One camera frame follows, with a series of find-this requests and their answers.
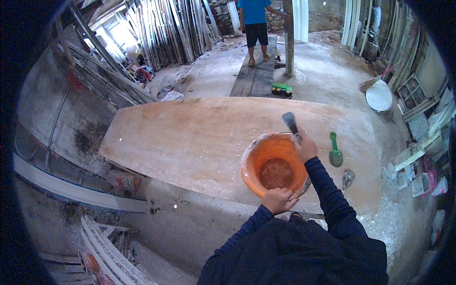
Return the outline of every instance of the green plastic scoop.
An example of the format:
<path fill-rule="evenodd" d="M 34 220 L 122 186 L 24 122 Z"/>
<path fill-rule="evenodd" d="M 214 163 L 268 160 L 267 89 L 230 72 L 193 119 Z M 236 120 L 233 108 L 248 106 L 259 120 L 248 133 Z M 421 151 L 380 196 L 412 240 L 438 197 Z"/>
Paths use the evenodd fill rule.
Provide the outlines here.
<path fill-rule="evenodd" d="M 331 132 L 329 134 L 332 141 L 332 150 L 329 152 L 329 161 L 333 166 L 339 167 L 343 163 L 343 155 L 342 152 L 337 149 L 336 136 L 336 132 Z"/>

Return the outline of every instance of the plywood board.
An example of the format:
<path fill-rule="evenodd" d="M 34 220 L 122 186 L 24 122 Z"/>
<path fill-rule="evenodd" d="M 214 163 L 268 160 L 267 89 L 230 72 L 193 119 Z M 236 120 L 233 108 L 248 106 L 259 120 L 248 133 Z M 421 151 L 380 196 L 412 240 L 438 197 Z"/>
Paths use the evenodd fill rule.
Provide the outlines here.
<path fill-rule="evenodd" d="M 345 191 L 359 214 L 380 203 L 380 169 L 368 114 L 319 103 L 275 98 L 188 99 L 120 109 L 98 153 L 122 166 L 170 184 L 213 197 L 259 205 L 240 176 L 240 161 L 250 143 L 264 133 L 287 131 L 282 114 L 294 112 L 319 148 L 318 156 L 335 184 L 345 168 L 355 172 Z M 331 166 L 329 133 L 337 132 L 342 167 Z M 313 187 L 295 211 L 322 213 Z"/>

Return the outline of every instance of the wooden post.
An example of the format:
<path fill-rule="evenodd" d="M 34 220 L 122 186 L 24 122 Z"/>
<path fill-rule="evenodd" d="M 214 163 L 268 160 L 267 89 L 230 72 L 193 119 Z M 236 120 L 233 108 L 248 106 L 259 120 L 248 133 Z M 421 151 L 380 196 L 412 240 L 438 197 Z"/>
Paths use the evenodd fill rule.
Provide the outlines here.
<path fill-rule="evenodd" d="M 284 12 L 293 17 L 293 0 L 284 0 Z M 295 75 L 295 29 L 293 21 L 285 22 L 285 75 Z"/>

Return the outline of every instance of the person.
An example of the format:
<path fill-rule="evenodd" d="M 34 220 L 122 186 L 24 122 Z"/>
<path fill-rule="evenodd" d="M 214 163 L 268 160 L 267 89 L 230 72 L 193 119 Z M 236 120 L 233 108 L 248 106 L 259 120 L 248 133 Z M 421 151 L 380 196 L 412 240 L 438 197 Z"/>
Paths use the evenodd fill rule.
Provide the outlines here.
<path fill-rule="evenodd" d="M 204 265 L 198 284 L 387 284 L 386 246 L 369 238 L 355 210 L 317 157 L 315 142 L 298 127 L 296 152 L 320 199 L 328 224 L 292 213 L 299 200 L 287 189 L 269 190 L 258 210 Z"/>
<path fill-rule="evenodd" d="M 241 25 L 238 29 L 242 31 L 245 27 L 247 49 L 250 57 L 249 65 L 255 65 L 254 47 L 257 40 L 261 45 L 263 61 L 268 61 L 271 58 L 271 55 L 266 52 L 268 48 L 268 27 L 264 8 L 273 14 L 282 16 L 286 23 L 290 22 L 289 15 L 273 9 L 270 5 L 270 0 L 239 0 L 238 2 L 238 8 L 240 8 L 241 12 Z"/>

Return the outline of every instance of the stacked lumber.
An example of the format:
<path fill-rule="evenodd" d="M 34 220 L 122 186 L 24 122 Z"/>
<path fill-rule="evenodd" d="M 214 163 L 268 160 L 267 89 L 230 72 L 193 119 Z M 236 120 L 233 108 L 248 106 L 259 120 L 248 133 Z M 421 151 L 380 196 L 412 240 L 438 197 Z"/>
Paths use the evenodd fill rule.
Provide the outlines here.
<path fill-rule="evenodd" d="M 156 72 L 170 63 L 192 63 L 211 50 L 200 0 L 135 0 L 126 3 L 146 65 Z"/>

